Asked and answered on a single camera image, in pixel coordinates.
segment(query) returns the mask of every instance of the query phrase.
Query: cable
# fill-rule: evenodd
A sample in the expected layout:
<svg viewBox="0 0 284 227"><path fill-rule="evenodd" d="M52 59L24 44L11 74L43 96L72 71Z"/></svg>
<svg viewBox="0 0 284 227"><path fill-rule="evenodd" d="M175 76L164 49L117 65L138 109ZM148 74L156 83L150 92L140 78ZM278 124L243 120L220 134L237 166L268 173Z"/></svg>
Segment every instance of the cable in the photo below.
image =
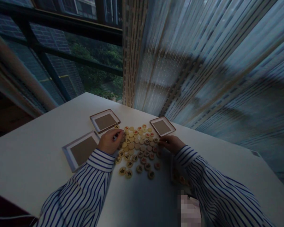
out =
<svg viewBox="0 0 284 227"><path fill-rule="evenodd" d="M29 224L29 227L31 227L31 224L34 222L35 219L36 219L36 218L34 218L34 219L32 220L32 222Z"/></svg>
<svg viewBox="0 0 284 227"><path fill-rule="evenodd" d="M26 218L26 217L34 217L35 218L35 216L27 214L27 215L13 216L13 217L0 217L0 220L9 220L9 219Z"/></svg>

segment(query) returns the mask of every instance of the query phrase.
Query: shirt cuff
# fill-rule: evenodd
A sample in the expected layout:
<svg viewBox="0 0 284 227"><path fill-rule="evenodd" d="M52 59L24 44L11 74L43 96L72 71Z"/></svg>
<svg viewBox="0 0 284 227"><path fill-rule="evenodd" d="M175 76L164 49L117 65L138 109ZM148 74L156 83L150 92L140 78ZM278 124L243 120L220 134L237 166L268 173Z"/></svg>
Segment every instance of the shirt cuff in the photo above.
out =
<svg viewBox="0 0 284 227"><path fill-rule="evenodd" d="M104 172L111 172L113 169L115 157L99 149L95 149L86 161L90 166L99 169Z"/></svg>
<svg viewBox="0 0 284 227"><path fill-rule="evenodd" d="M197 152L195 152L194 149L185 145L177 153L177 155L175 156L175 159L180 163L180 165L182 165L184 168L186 168L198 156L199 156L199 154Z"/></svg>

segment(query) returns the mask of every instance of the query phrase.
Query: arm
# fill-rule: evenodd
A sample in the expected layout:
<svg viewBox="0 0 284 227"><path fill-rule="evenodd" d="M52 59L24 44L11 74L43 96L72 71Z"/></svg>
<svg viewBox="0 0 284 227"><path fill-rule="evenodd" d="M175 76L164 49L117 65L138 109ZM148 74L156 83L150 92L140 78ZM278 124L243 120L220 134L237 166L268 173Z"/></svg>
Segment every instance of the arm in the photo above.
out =
<svg viewBox="0 0 284 227"><path fill-rule="evenodd" d="M116 141L113 136L119 133ZM53 192L41 209L36 226L96 226L123 130L110 130L69 181Z"/></svg>
<svg viewBox="0 0 284 227"><path fill-rule="evenodd" d="M212 223L273 226L247 187L213 168L178 137L161 138L159 144L175 154L175 159L186 169L197 198Z"/></svg>

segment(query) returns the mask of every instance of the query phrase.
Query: curtain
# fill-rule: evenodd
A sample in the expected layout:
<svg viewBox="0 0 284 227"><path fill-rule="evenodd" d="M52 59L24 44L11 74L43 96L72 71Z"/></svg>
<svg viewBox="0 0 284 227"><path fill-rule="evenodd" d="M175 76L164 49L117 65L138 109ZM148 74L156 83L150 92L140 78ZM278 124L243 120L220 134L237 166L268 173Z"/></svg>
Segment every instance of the curtain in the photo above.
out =
<svg viewBox="0 0 284 227"><path fill-rule="evenodd" d="M58 106L1 37L0 92L34 118Z"/></svg>
<svg viewBox="0 0 284 227"><path fill-rule="evenodd" d="M123 0L123 105L134 107L142 35L148 0Z"/></svg>
<svg viewBox="0 0 284 227"><path fill-rule="evenodd" d="M148 4L134 108L258 151L284 183L284 0Z"/></svg>

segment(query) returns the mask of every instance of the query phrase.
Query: left hand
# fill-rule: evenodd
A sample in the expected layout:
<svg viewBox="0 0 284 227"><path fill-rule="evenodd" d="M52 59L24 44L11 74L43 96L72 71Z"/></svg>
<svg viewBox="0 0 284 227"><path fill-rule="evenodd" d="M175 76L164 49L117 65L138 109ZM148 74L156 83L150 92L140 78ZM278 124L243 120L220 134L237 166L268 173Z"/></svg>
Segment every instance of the left hand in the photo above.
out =
<svg viewBox="0 0 284 227"><path fill-rule="evenodd" d="M114 136L119 133L117 139L114 141ZM124 135L124 130L122 129L111 129L101 136L100 142L98 144L98 149L112 155L120 145L121 139Z"/></svg>

